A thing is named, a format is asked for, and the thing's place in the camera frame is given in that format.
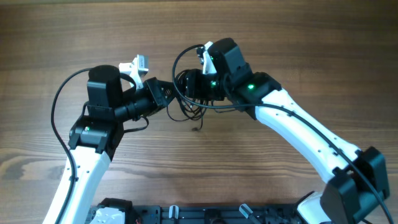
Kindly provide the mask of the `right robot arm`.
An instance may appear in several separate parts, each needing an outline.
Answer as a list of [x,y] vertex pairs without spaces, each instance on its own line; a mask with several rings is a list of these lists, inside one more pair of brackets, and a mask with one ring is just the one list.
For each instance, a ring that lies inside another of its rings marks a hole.
[[359,223],[377,207],[387,221],[389,183],[384,156],[374,147],[361,150],[309,115],[282,85],[253,72],[230,38],[195,45],[202,69],[182,76],[179,88],[190,104],[222,112],[241,111],[273,129],[316,170],[325,189],[295,206],[304,223]]

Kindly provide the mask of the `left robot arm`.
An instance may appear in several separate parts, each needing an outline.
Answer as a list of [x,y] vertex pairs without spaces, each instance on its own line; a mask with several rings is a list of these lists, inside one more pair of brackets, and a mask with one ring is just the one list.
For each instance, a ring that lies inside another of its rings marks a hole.
[[69,132],[69,141],[60,143],[67,161],[45,223],[84,223],[100,180],[130,131],[124,123],[147,120],[175,97],[171,82],[150,78],[142,88],[123,90],[122,80],[135,81],[117,67],[100,65],[87,71],[88,101]]

